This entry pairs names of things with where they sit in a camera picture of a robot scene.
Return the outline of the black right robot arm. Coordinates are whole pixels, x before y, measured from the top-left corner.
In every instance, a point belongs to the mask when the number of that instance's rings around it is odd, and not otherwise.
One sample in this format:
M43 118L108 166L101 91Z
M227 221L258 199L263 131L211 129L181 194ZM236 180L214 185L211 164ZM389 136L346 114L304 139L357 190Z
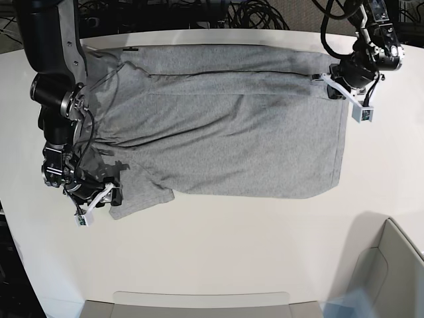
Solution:
M88 149L75 145L89 110L87 62L78 30L77 1L14 1L26 58L36 72L30 98L41 106L38 127L46 144L42 175L47 186L64 189L76 207L120 206L117 178L97 181L81 166Z

